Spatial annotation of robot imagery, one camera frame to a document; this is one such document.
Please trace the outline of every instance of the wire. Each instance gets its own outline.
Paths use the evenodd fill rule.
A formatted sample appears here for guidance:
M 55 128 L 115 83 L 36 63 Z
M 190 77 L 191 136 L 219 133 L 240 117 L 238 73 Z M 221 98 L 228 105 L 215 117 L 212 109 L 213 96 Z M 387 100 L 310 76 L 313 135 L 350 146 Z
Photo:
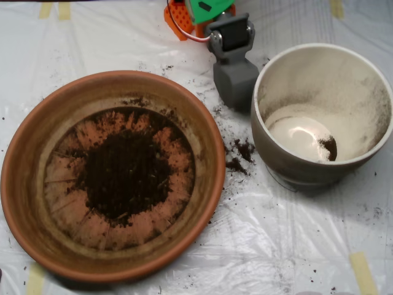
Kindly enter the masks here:
M 168 7 L 169 15 L 171 16 L 174 25 L 176 26 L 176 28 L 177 28 L 185 37 L 187 37 L 188 39 L 190 39 L 190 40 L 192 40 L 192 41 L 201 42 L 201 43 L 202 43 L 202 42 L 208 42 L 208 41 L 210 40 L 210 36 L 208 36 L 208 37 L 206 37 L 206 38 L 198 38 L 198 37 L 195 37 L 195 36 L 193 36 L 193 35 L 191 35 L 191 34 L 185 32 L 185 31 L 176 23 L 176 21 L 174 20 L 174 17 L 173 17 L 173 15 L 172 15 L 171 8 L 169 7 L 169 0 L 166 0 L 166 5 L 167 5 L 167 7 Z

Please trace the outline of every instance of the yellow tape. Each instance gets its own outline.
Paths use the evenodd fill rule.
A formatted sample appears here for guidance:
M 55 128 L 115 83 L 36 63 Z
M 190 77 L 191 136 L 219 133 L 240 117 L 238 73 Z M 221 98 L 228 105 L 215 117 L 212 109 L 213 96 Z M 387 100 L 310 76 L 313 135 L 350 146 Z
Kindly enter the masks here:
M 49 18 L 50 10 L 52 9 L 52 2 L 45 2 L 41 4 L 41 9 L 39 11 L 39 18 L 43 20 Z
M 344 8 L 341 0 L 330 0 L 330 13 L 339 20 L 344 18 Z
M 352 269 L 354 270 L 357 284 L 361 295 L 378 295 L 370 269 L 368 268 L 366 257 L 363 252 L 349 255 Z
M 71 7 L 69 2 L 59 2 L 59 20 L 71 19 Z
M 27 295 L 41 295 L 44 286 L 45 270 L 36 262 L 30 265 L 29 280 L 27 282 Z

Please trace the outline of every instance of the soil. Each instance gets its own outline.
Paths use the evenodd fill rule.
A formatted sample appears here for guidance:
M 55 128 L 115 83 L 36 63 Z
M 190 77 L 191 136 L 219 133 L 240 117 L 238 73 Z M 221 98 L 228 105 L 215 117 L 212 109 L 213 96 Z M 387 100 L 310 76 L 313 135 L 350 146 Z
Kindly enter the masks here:
M 334 161 L 337 158 L 337 144 L 332 136 L 329 136 L 327 140 L 318 140 L 318 143 L 329 151 L 329 157 L 327 160 Z
M 151 134 L 125 130 L 109 135 L 88 151 L 76 183 L 87 191 L 86 206 L 124 224 L 132 214 L 164 202 L 171 168 L 162 155 Z
M 243 166 L 240 164 L 238 158 L 233 158 L 231 161 L 227 162 L 226 167 L 231 169 L 232 171 L 243 172 L 245 175 L 247 175 L 246 169 L 244 169 Z
M 112 227 L 132 225 L 129 223 L 131 215 L 151 210 L 164 202 L 172 191 L 169 177 L 174 171 L 160 143 L 154 140 L 157 132 L 170 129 L 171 139 L 192 153 L 184 134 L 165 116 L 141 108 L 117 108 L 116 111 L 126 118 L 133 113 L 135 122 L 148 115 L 149 125 L 138 131 L 122 126 L 118 133 L 109 134 L 101 144 L 94 144 L 87 151 L 73 149 L 70 152 L 73 158 L 85 161 L 75 188 L 71 190 L 87 191 L 86 206 L 103 215 Z M 88 119 L 98 122 L 101 116 L 98 113 Z M 195 175 L 194 162 L 188 169 Z
M 248 142 L 246 139 L 245 143 L 240 143 L 240 140 L 235 140 L 235 146 L 238 148 L 239 153 L 244 160 L 252 163 L 251 154 L 255 151 L 255 146 Z

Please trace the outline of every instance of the white ceramic pot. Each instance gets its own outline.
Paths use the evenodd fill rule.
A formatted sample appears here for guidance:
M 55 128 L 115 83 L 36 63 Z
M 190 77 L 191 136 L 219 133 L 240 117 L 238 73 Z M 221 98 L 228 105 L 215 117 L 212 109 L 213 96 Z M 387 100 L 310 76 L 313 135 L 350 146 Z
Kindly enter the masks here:
M 295 184 L 336 181 L 391 134 L 393 92 L 361 55 L 305 44 L 274 57 L 254 89 L 251 119 L 263 161 Z

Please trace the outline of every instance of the table surface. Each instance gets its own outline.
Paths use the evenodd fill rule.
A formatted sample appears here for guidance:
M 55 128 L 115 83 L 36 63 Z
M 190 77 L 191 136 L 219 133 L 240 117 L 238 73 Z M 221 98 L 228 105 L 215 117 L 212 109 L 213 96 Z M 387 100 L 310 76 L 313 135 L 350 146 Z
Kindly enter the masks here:
M 371 60 L 393 84 L 393 1 L 242 0 L 255 25 L 247 54 L 259 70 L 280 51 L 334 43 Z M 25 116 L 77 78 L 137 69 L 176 81 L 211 111 L 225 144 L 252 142 L 250 119 L 223 105 L 205 45 L 179 42 L 163 19 L 164 1 L 58 4 L 40 20 L 40 3 L 0 3 L 0 162 Z M 238 156 L 236 149 L 228 159 Z M 364 252 L 380 294 L 393 293 L 393 139 L 329 190 L 290 191 L 258 154 L 250 171 L 227 172 L 211 224 L 179 259 L 137 283 L 94 287 L 40 270 L 16 242 L 0 210 L 0 294 L 360 294 L 349 255 Z

